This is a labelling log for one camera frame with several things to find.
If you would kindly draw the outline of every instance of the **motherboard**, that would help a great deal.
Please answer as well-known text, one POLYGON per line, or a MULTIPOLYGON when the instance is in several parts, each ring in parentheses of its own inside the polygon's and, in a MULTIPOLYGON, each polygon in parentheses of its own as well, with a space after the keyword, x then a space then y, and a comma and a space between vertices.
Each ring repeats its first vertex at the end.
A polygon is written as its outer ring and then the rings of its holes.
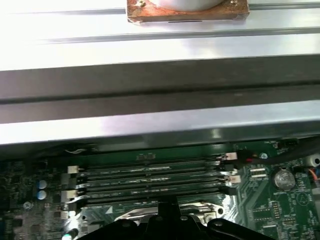
POLYGON ((279 240, 318 239, 305 159, 231 164, 238 150, 262 159, 298 140, 252 141, 0 162, 0 240, 73 240, 118 219, 157 214, 177 197, 204 225, 224 218, 279 240))

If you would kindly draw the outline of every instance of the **red wire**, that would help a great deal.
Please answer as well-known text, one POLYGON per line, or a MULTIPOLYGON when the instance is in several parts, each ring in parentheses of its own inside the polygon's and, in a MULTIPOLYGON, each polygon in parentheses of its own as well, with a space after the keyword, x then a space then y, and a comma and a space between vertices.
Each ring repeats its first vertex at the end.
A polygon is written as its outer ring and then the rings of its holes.
POLYGON ((309 169, 309 172, 312 174, 313 179, 314 179, 315 181, 317 181, 317 180, 318 180, 318 177, 317 177, 317 175, 315 174, 315 172, 314 172, 313 170, 311 170, 311 169, 309 169))

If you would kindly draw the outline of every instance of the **white cylindrical object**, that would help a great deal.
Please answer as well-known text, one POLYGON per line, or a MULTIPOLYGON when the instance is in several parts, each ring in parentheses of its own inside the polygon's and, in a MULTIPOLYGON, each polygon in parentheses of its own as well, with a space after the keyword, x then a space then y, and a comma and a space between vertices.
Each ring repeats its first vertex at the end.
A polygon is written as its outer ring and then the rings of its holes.
POLYGON ((320 166, 320 154, 317 153, 317 154, 313 154, 311 156, 308 156, 305 159, 305 164, 308 167, 313 167, 313 168, 316 168, 316 167, 320 166))
POLYGON ((165 8, 179 12, 194 12, 213 8, 224 0, 149 0, 165 8))

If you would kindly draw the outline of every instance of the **black cable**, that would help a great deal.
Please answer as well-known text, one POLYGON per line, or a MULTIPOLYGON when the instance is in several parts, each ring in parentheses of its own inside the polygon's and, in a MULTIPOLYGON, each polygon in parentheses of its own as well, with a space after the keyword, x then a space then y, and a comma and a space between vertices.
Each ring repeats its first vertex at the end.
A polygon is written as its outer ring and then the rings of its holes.
POLYGON ((253 157, 253 153, 248 150, 239 150, 238 159, 240 164, 282 164, 296 159, 308 157, 320 153, 320 136, 304 138, 293 149, 283 152, 277 156, 267 159, 253 157))
POLYGON ((65 144, 59 144, 55 146, 50 146, 47 148, 43 148, 40 150, 36 150, 32 152, 29 156, 28 159, 39 159, 39 158, 47 158, 47 157, 52 157, 52 156, 57 156, 57 155, 72 155, 73 151, 76 151, 78 149, 83 149, 84 152, 90 152, 96 144, 94 143, 65 143, 65 144))

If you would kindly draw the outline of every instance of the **aluminum rail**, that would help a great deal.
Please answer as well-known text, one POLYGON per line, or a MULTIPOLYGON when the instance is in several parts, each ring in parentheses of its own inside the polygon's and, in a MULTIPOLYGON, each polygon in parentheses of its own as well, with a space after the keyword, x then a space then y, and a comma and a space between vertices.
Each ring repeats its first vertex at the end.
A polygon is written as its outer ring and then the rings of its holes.
POLYGON ((177 131, 184 140, 172 145, 180 145, 212 142, 215 129, 224 133, 218 142, 238 139, 236 131, 242 139, 318 132, 320 0, 250 0, 246 21, 141 25, 127 21, 125 5, 0 3, 1 145, 177 131), (276 106, 288 111, 263 114, 276 106), (201 134, 192 138, 192 130, 201 134))

